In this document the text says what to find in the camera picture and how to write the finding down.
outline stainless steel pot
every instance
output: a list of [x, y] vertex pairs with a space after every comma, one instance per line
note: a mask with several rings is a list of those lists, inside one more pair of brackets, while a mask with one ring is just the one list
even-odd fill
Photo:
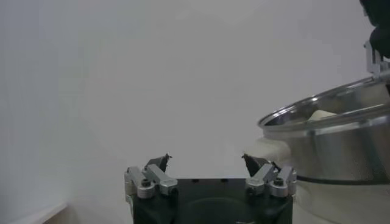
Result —
[[[308, 121], [317, 110], [336, 113]], [[262, 118], [264, 137], [284, 141], [301, 180], [390, 180], [390, 85], [372, 78], [340, 86]]]

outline white wall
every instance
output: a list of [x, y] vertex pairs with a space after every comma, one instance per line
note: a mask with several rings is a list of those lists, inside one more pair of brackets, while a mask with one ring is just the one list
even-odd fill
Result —
[[367, 76], [358, 0], [0, 1], [0, 223], [130, 223], [122, 173], [246, 175], [257, 120]]

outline screw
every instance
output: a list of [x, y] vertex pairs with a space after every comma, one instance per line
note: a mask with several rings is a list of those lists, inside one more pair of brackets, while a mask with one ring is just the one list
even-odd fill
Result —
[[277, 177], [275, 180], [274, 180], [274, 184], [276, 186], [282, 186], [285, 182], [283, 181], [283, 179], [281, 179], [280, 177]]
[[151, 181], [148, 180], [148, 179], [143, 179], [143, 180], [141, 181], [141, 186], [142, 186], [142, 187], [149, 187], [150, 185], [151, 185]]

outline metal clamp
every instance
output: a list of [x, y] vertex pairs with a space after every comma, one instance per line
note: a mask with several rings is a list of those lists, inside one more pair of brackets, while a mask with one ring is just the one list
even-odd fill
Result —
[[124, 174], [126, 195], [137, 195], [139, 198], [146, 199], [154, 196], [155, 184], [148, 180], [136, 167], [127, 168], [127, 172]]
[[245, 180], [245, 188], [249, 195], [259, 195], [264, 192], [265, 186], [277, 175], [277, 169], [271, 164], [264, 164], [251, 178]]
[[290, 166], [285, 166], [277, 178], [269, 184], [271, 195], [279, 198], [294, 195], [297, 191], [297, 172]]
[[177, 194], [177, 180], [167, 176], [158, 166], [151, 164], [146, 166], [145, 176], [159, 185], [163, 195]]
[[383, 56], [372, 48], [370, 41], [364, 44], [366, 48], [367, 71], [373, 74], [374, 79], [390, 79], [390, 63], [384, 61]]

